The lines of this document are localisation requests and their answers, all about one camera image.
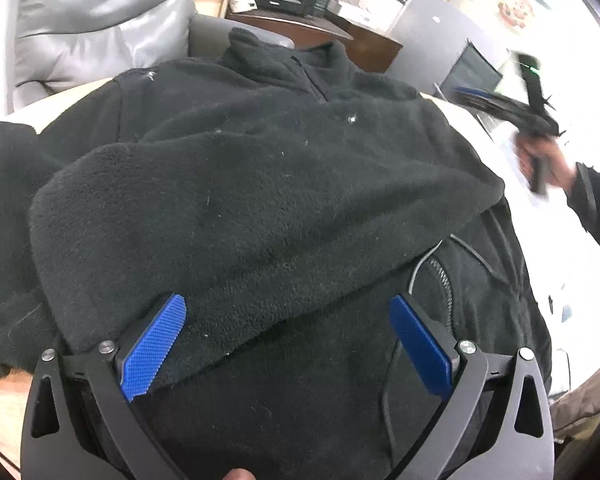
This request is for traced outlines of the person's right hand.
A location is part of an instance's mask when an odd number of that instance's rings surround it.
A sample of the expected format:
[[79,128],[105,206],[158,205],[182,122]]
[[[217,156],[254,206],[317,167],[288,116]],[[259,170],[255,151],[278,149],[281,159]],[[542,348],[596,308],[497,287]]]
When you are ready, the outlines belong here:
[[547,185],[568,193],[576,180],[576,164],[565,158],[554,136],[515,138],[519,168],[535,194],[545,194]]

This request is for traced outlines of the right forearm black sleeve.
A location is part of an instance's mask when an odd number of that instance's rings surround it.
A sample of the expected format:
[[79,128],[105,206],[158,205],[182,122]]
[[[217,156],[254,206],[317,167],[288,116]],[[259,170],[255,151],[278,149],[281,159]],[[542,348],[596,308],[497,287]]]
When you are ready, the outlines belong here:
[[600,246],[600,172],[577,162],[567,203]]

